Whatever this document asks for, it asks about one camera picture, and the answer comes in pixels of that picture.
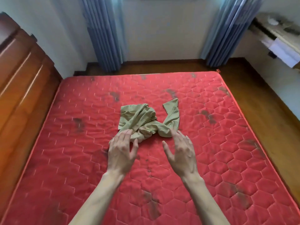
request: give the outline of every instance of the wooden bed frame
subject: wooden bed frame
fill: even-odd
[[[62,80],[36,42],[0,13],[0,219]]]

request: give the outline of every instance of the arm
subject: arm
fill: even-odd
[[[116,189],[137,157],[139,147],[137,139],[133,142],[132,151],[129,152],[131,134],[132,130],[125,130],[112,139],[108,150],[107,172],[69,225],[99,225],[101,223]]]
[[[227,218],[206,188],[203,178],[197,169],[197,161],[192,141],[180,131],[171,130],[175,155],[173,155],[166,142],[163,149],[174,172],[182,179],[196,206],[203,225],[230,225]]]

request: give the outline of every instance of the blue curtain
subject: blue curtain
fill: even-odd
[[[126,61],[122,0],[80,0],[97,60],[106,72]]]
[[[223,0],[201,53],[207,65],[226,64],[264,0]]]

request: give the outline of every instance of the hand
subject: hand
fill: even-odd
[[[194,176],[200,178],[197,169],[197,160],[192,141],[180,131],[170,129],[175,144],[175,155],[173,155],[166,142],[163,141],[163,150],[174,172],[184,181]]]
[[[108,150],[107,172],[125,176],[130,171],[137,157],[137,149],[139,148],[138,141],[135,139],[130,152],[129,143],[131,134],[132,130],[124,130],[111,140]]]

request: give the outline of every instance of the red mattress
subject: red mattress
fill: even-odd
[[[299,210],[217,72],[65,79],[2,224],[67,224],[107,169],[120,107],[148,103],[158,121],[179,99],[183,134],[198,170],[231,225],[300,223]],[[103,224],[200,224],[156,135],[140,144]],[[164,140],[173,145],[172,139]]]

